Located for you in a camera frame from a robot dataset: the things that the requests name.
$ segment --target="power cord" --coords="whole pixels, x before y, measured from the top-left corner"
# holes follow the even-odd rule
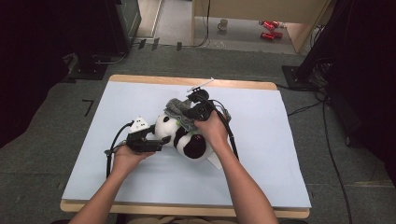
[[[321,35],[324,27],[325,27],[324,25],[318,25],[317,26],[318,31],[315,34],[315,37],[313,37],[313,35],[311,33],[311,38],[309,39],[309,44],[310,44],[311,48],[315,45],[315,42],[317,42],[317,40],[318,40],[319,36]]]
[[[317,89],[301,89],[301,88],[291,88],[291,87],[286,87],[280,84],[276,84],[276,86],[278,88],[282,88],[285,90],[289,90],[289,91],[318,91],[319,87]]]
[[[285,88],[287,90],[294,91],[293,89],[290,89],[290,88],[287,88],[287,87],[283,87],[283,88]],[[301,112],[303,112],[303,111],[305,111],[305,110],[307,110],[307,109],[309,109],[311,107],[314,107],[314,106],[319,105],[319,104],[323,104],[322,114],[323,114],[324,130],[325,130],[325,135],[326,135],[326,143],[327,143],[327,147],[328,147],[328,150],[329,150],[330,157],[332,159],[332,166],[334,167],[334,170],[335,170],[335,172],[337,174],[338,181],[340,183],[341,189],[342,189],[343,194],[344,194],[344,200],[346,201],[346,210],[347,210],[347,215],[348,215],[348,219],[349,219],[349,224],[352,224],[352,215],[351,215],[351,211],[350,211],[349,200],[347,198],[347,192],[346,192],[346,189],[344,187],[343,180],[341,178],[340,172],[338,171],[337,164],[335,163],[334,156],[332,154],[332,149],[331,149],[331,146],[330,146],[329,131],[328,131],[328,127],[327,127],[327,120],[326,120],[326,113],[325,113],[325,105],[329,101],[329,97],[326,95],[325,92],[320,91],[320,89],[322,89],[322,88],[325,88],[325,86],[321,86],[317,90],[313,91],[315,93],[315,97],[318,100],[317,103],[315,103],[313,105],[309,105],[309,106],[305,106],[305,107],[299,108],[299,109],[291,112],[290,114],[288,114],[288,116],[291,116],[291,115],[294,115],[294,114],[297,114],[297,113],[301,113]],[[318,92],[322,93],[325,96],[324,99],[319,99],[318,98]]]
[[[202,43],[201,44],[199,44],[199,45],[197,45],[197,46],[187,46],[187,48],[188,47],[190,47],[190,48],[199,48],[199,47],[201,47],[204,43],[206,43],[206,41],[208,40],[208,38],[209,38],[209,13],[210,13],[210,0],[209,0],[209,3],[207,4],[207,13],[206,13],[206,36],[205,36],[205,38],[204,38],[204,40],[202,41]]]
[[[116,136],[114,137],[113,143],[111,144],[111,147],[109,150],[106,150],[105,153],[107,154],[107,167],[106,167],[106,178],[108,178],[108,176],[110,175],[110,171],[111,171],[111,160],[112,160],[112,154],[114,152],[114,149],[117,147],[116,142],[117,139],[120,136],[120,133],[126,128],[126,127],[131,127],[134,124],[134,121],[132,120],[132,122],[125,124],[124,126],[122,126],[122,128],[117,132]]]
[[[102,62],[95,62],[97,64],[114,64],[114,63],[119,63],[120,61],[122,61],[126,56],[126,53],[123,53],[121,58],[116,60],[115,62],[108,62],[108,63],[102,63]]]
[[[341,189],[342,189],[343,194],[344,194],[344,199],[346,201],[346,210],[347,210],[347,215],[348,215],[348,219],[349,219],[349,224],[352,224],[352,215],[351,215],[351,212],[350,212],[349,200],[347,198],[347,192],[346,192],[346,189],[344,187],[344,183],[343,183],[343,180],[341,178],[340,172],[338,171],[337,165],[335,163],[334,156],[332,155],[332,149],[330,148],[329,132],[328,132],[328,129],[327,129],[326,112],[325,112],[326,111],[325,110],[325,105],[326,105],[327,98],[328,97],[326,97],[325,102],[323,102],[323,107],[322,107],[324,131],[326,133],[326,142],[327,142],[327,147],[329,149],[330,158],[332,159],[332,166],[334,167],[334,170],[337,173],[338,181],[339,181],[339,183],[341,185]]]

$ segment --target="black cable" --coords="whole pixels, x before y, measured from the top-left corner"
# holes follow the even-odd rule
[[[334,167],[334,170],[337,173],[338,181],[340,182],[341,189],[342,189],[343,194],[344,194],[344,199],[346,201],[346,210],[347,210],[347,215],[348,215],[348,218],[349,218],[349,224],[352,224],[352,215],[351,215],[351,212],[350,212],[349,201],[347,199],[347,192],[346,192],[346,189],[344,187],[343,180],[341,178],[340,172],[338,171],[337,165],[335,164],[334,156],[332,155],[332,149],[330,148],[330,140],[329,140],[329,132],[328,132],[328,129],[327,129],[325,105],[326,105],[326,102],[323,102],[323,108],[322,108],[322,110],[323,110],[323,122],[324,122],[324,131],[325,131],[325,134],[326,134],[327,147],[329,149],[330,158],[332,159],[332,166]]]
[[[235,144],[235,141],[234,141],[233,132],[231,131],[230,125],[228,124],[227,120],[222,116],[222,114],[216,108],[215,108],[215,111],[218,114],[221,122],[224,124],[225,129],[227,130],[227,133],[228,133],[229,138],[230,138],[231,147],[233,149],[233,154],[239,160],[238,151],[236,150],[236,144]]]
[[[323,95],[324,95],[324,98],[323,98],[323,99],[320,99],[320,98],[318,97],[318,93],[323,94]],[[320,102],[325,102],[325,100],[326,100],[326,98],[327,98],[327,94],[326,94],[326,92],[323,92],[323,91],[316,91],[316,92],[315,92],[315,98],[317,98],[317,100],[320,101]]]
[[[282,89],[290,90],[290,91],[318,91],[318,88],[317,89],[300,89],[300,88],[286,87],[286,86],[282,86],[280,84],[276,84],[276,86],[279,88],[282,88]]]
[[[310,45],[311,48],[312,48],[312,47],[315,45],[315,43],[317,42],[317,40],[318,40],[320,34],[321,34],[322,31],[323,31],[324,25],[318,25],[316,28],[318,29],[318,31],[317,31],[317,33],[315,34],[315,37],[313,37],[313,36],[312,36],[312,33],[311,33],[311,38],[309,39],[309,45]]]
[[[219,101],[217,101],[217,100],[212,100],[212,101],[218,103],[218,104],[220,105],[221,108],[225,109],[225,106],[224,106],[221,102],[219,102]]]
[[[206,13],[206,36],[204,38],[204,40],[202,41],[201,44],[199,44],[198,46],[192,46],[193,48],[199,48],[201,47],[204,43],[206,43],[207,39],[209,38],[209,12],[210,12],[210,0],[209,3],[207,4],[207,13]]]
[[[114,137],[113,143],[111,144],[110,150],[107,152],[107,167],[106,167],[106,178],[110,175],[110,167],[111,167],[111,159],[112,159],[112,154],[114,150],[114,145],[116,145],[117,139],[119,138],[120,133],[126,128],[126,127],[131,127],[134,124],[134,121],[125,124],[119,132],[116,134],[116,137]]]
[[[97,63],[97,64],[114,64],[114,63],[119,63],[120,61],[122,61],[122,60],[125,58],[125,56],[126,56],[126,53],[123,53],[122,56],[120,57],[120,59],[118,59],[118,60],[116,60],[116,61],[113,61],[113,62],[106,62],[106,63],[102,63],[102,62],[94,62],[94,63]]]
[[[311,107],[314,107],[314,106],[316,106],[316,105],[320,105],[321,103],[322,103],[322,102],[317,102],[317,103],[314,103],[313,105],[308,105],[308,106],[304,106],[304,107],[302,107],[302,108],[296,109],[296,110],[294,110],[293,112],[289,113],[289,114],[288,114],[288,117],[290,117],[290,116],[292,116],[292,115],[295,115],[295,114],[298,114],[298,113],[301,113],[301,112],[304,112],[305,110],[307,110],[307,109],[309,109],[309,108],[311,108]]]

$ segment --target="hand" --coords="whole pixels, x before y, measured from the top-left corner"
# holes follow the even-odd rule
[[[122,178],[126,178],[126,176],[132,172],[139,162],[154,153],[155,152],[137,153],[125,145],[121,146],[114,156],[113,169],[110,175],[118,175]]]
[[[205,140],[216,151],[221,144],[227,144],[227,131],[221,122],[216,111],[212,111],[210,117],[206,121],[196,120],[194,125],[201,130]]]

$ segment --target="floor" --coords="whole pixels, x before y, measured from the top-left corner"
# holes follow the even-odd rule
[[[228,19],[227,29],[220,31],[218,24],[219,18],[195,18],[195,36],[191,43],[191,11],[192,3],[189,0],[163,0],[160,8],[156,27],[150,22],[143,24],[144,21],[153,21],[157,18],[155,5],[159,0],[139,0],[142,14],[142,24],[139,28],[136,41],[147,39],[152,43],[154,38],[159,38],[159,44],[176,46],[181,42],[183,46],[196,46],[203,44],[209,49],[235,49],[245,51],[262,51],[272,53],[297,54],[291,44],[290,37],[286,28],[276,28],[277,32],[283,34],[282,38],[267,40],[262,39],[262,32],[267,30],[259,25],[258,21],[243,21]],[[205,43],[203,40],[206,36],[206,27],[208,29],[208,39]],[[154,30],[151,36],[140,35],[141,30]],[[306,55],[310,50],[307,43],[301,54]]]

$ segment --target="table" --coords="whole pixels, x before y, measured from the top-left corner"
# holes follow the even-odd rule
[[[283,21],[296,52],[300,52],[318,24],[325,24],[332,11],[332,0],[213,0],[209,17]],[[209,0],[192,0],[191,43],[194,43],[195,17],[206,17]]]
[[[106,119],[103,119],[104,116],[108,116],[108,113],[114,113],[113,110],[108,110],[106,111],[106,107],[111,107],[111,108],[119,108],[116,106],[116,104],[119,104],[118,101],[112,100],[111,94],[114,94],[116,96],[120,96],[120,93],[122,91],[144,91],[146,90],[151,94],[151,96],[157,96],[160,95],[160,93],[163,93],[162,91],[159,91],[156,93],[157,89],[161,88],[168,88],[171,87],[171,90],[176,89],[176,88],[181,88],[183,90],[189,89],[191,86],[196,86],[199,84],[202,84],[206,82],[207,79],[200,79],[200,78],[183,78],[183,77],[142,77],[142,76],[125,76],[125,75],[114,75],[109,79],[109,82],[106,86],[105,93],[102,97],[101,103],[98,106],[98,109],[96,111],[96,114],[93,118],[92,121],[92,126],[87,134],[86,140],[84,142],[84,145],[80,151],[80,154],[78,155],[78,160],[76,162],[76,165],[73,169],[73,173],[70,176],[69,182],[66,186],[66,189],[64,191],[64,196],[61,200],[61,209],[64,210],[65,212],[77,212],[79,209],[82,208],[82,206],[91,198],[91,196],[96,192],[96,190],[100,187],[100,185],[103,183],[105,180],[105,175],[106,175],[106,156],[103,153],[104,148],[100,150],[96,150],[96,147],[101,146],[102,144],[111,144],[112,138],[114,137],[114,134],[117,132],[117,130],[123,125],[117,123],[118,117],[123,117],[124,115],[122,114],[124,110],[121,110],[121,114],[117,116],[113,116],[114,119],[111,121],[106,121]],[[213,92],[227,92],[227,91],[238,91],[241,90],[240,93],[247,93],[250,91],[253,91],[255,94],[258,93],[258,91],[261,90],[266,90],[267,93],[270,94],[275,94],[278,95],[278,91],[276,89],[276,85],[274,83],[268,83],[268,82],[253,82],[253,81],[232,81],[232,80],[215,80],[209,84],[207,84],[204,89],[206,89],[209,94]],[[180,94],[180,96],[187,95],[187,93],[184,91]],[[131,98],[135,99],[138,101],[136,98],[139,96],[136,94],[135,96],[131,95]],[[156,99],[155,97],[152,97],[154,102],[151,102],[150,99],[148,98],[147,101],[150,101],[153,103],[152,105],[155,105]],[[231,112],[233,115],[233,110],[231,110],[233,107],[230,105],[230,101],[227,101],[225,98],[219,99]],[[142,105],[140,110],[144,111],[145,106]],[[231,125],[233,129],[233,124],[238,121],[238,118],[233,118]],[[235,141],[238,146],[241,146],[241,143],[244,142],[241,134],[239,134],[238,130],[233,129],[233,133],[235,135]],[[288,138],[291,139],[292,144],[292,137],[290,130],[286,132],[288,135]],[[288,144],[286,147],[290,149],[290,160],[285,160],[285,163],[288,165],[288,169],[290,167],[296,166],[297,168],[295,169],[295,174],[294,177],[301,177],[301,172],[298,166],[297,162],[297,157],[295,154],[295,148],[289,147],[290,144]],[[246,166],[247,170],[249,165],[254,165],[254,164],[249,164],[247,163],[247,155],[243,150],[238,150],[239,156],[241,159],[241,162]],[[139,167],[136,169],[136,171],[133,173],[133,176],[131,177],[132,179],[134,178],[133,182],[140,181],[139,185],[134,186],[134,190],[130,189],[122,189],[124,186],[132,186],[131,183],[131,178],[128,177],[123,186],[121,187],[121,190],[119,191],[119,195],[116,198],[116,201],[114,202],[110,212],[111,213],[121,213],[121,214],[155,214],[155,215],[173,215],[173,216],[210,216],[210,217],[235,217],[235,212],[233,210],[231,200],[229,199],[229,193],[228,189],[225,184],[225,178],[221,177],[223,176],[222,170],[217,170],[214,168],[214,166],[208,166],[208,162],[204,163],[196,163],[196,167],[194,169],[189,169],[186,167],[191,167],[192,163],[191,161],[188,161],[187,159],[175,159],[175,156],[177,154],[173,154],[173,151],[166,150],[163,147],[162,152],[158,152],[156,155],[153,157],[150,157],[149,160],[142,161],[142,163],[139,165]],[[153,178],[148,181],[148,184],[145,185],[145,187],[141,188],[154,188],[151,189],[150,192],[157,192],[156,190],[163,190],[168,188],[167,185],[172,183],[167,183],[165,179],[167,179],[170,175],[167,174],[166,172],[163,171],[163,169],[158,169],[158,167],[165,167],[165,170],[171,170],[172,167],[166,168],[166,164],[168,163],[166,160],[172,160],[172,164],[177,163],[180,166],[183,166],[185,170],[189,170],[187,172],[191,172],[194,170],[197,170],[198,173],[195,174],[196,177],[194,178],[189,178],[188,176],[183,176],[184,179],[186,179],[186,182],[193,182],[195,181],[195,178],[208,178],[205,179],[206,185],[208,185],[209,188],[218,190],[218,192],[214,192],[210,197],[218,197],[217,200],[213,201],[213,204],[209,204],[208,202],[203,202],[203,203],[195,203],[195,204],[186,204],[186,203],[154,203],[154,202],[149,202],[149,198],[161,198],[161,200],[169,200],[168,198],[165,197],[163,198],[163,195],[152,195],[147,194],[141,196],[140,194],[145,194],[146,192],[144,190],[139,191],[140,184],[145,185],[143,183],[145,179],[150,178],[149,176],[152,175]],[[99,162],[98,167],[94,167],[94,163],[96,161]],[[145,173],[145,169],[150,169],[149,173]],[[156,178],[157,172],[153,172],[153,169],[158,169],[157,171],[162,172],[160,177],[162,178]],[[204,177],[201,177],[199,172],[202,170],[203,172],[206,172]],[[169,177],[171,179],[177,178],[177,176],[172,176]],[[300,182],[298,182],[298,185],[303,185],[303,188],[301,189],[300,192],[294,193],[294,196],[299,198],[300,196],[303,198],[303,207],[297,207],[297,206],[292,206],[292,207],[287,207],[287,206],[282,206],[282,207],[275,207],[275,212],[277,217],[297,217],[297,218],[304,218],[309,216],[309,207],[310,207],[310,202],[309,198],[307,196],[306,188],[304,186],[304,181],[301,179]],[[295,188],[294,183],[292,183],[292,186],[287,191],[294,191]],[[122,201],[124,198],[128,198],[128,194],[134,194],[135,191],[138,191],[138,195],[132,195],[132,198],[142,198],[143,200],[146,201],[139,201],[139,202],[128,202],[128,201]]]

